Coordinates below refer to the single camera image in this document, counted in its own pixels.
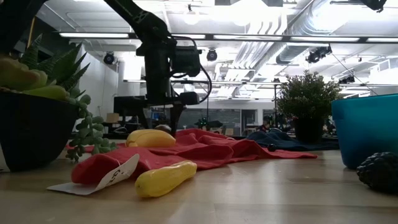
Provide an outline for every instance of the potted plant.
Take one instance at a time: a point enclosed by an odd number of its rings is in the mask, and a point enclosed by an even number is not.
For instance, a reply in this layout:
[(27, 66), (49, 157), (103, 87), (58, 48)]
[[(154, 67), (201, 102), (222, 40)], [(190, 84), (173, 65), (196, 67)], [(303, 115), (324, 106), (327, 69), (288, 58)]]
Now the potted plant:
[(101, 117), (87, 111), (91, 98), (76, 87), (89, 65), (79, 69), (85, 54), (76, 61), (81, 45), (37, 62), (41, 36), (22, 58), (0, 57), (0, 172), (44, 166), (56, 159), (78, 118), (79, 133), (70, 143), (67, 157), (78, 160), (84, 145), (93, 154), (116, 147), (102, 138)]
[(304, 76), (288, 77), (277, 97), (277, 107), (283, 114), (295, 117), (296, 138), (307, 143), (322, 139), (326, 117), (331, 115), (331, 102), (340, 98), (338, 83), (323, 81), (317, 72), (304, 71)]

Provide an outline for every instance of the dark blue cloth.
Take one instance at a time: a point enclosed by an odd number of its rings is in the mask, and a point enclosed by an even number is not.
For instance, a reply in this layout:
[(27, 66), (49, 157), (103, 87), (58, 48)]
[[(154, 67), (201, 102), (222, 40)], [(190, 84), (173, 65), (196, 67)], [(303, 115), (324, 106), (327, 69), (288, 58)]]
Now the dark blue cloth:
[(319, 144), (304, 144), (291, 138), (282, 131), (271, 130), (268, 133), (256, 131), (251, 133), (246, 139), (256, 141), (262, 147), (268, 147), (273, 144), (275, 149), (287, 151), (317, 151), (339, 149), (338, 142), (321, 142)]

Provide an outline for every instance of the wooden table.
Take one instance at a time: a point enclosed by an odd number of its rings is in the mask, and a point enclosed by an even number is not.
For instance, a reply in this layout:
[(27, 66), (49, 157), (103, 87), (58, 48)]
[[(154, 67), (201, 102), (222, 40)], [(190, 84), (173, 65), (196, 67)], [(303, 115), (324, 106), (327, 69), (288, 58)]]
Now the wooden table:
[(339, 151), (318, 159), (259, 160), (201, 171), (170, 194), (137, 197), (127, 180), (88, 197), (45, 188), (70, 181), (59, 159), (0, 174), (0, 223), (397, 223), (398, 198), (369, 190)]

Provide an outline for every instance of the red cloth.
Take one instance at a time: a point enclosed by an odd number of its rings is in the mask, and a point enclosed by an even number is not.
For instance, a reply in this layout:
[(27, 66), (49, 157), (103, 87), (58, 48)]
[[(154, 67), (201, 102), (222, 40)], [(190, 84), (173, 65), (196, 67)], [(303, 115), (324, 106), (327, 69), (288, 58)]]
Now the red cloth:
[(306, 152), (276, 150), (269, 152), (251, 140), (231, 140), (226, 136), (200, 129), (179, 131), (174, 147), (122, 147), (106, 154), (97, 154), (79, 163), (72, 171), (72, 181), (81, 184), (97, 184), (111, 170), (139, 154), (139, 162), (132, 178), (145, 171), (159, 169), (184, 160), (193, 161), (198, 170), (212, 169), (232, 162), (255, 159), (317, 158)]

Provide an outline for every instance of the blue container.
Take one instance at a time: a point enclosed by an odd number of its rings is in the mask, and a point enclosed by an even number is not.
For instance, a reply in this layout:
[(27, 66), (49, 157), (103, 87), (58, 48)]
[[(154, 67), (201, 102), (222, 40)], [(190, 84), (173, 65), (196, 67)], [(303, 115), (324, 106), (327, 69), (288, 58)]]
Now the blue container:
[(356, 169), (376, 152), (398, 152), (398, 94), (331, 104), (343, 163)]

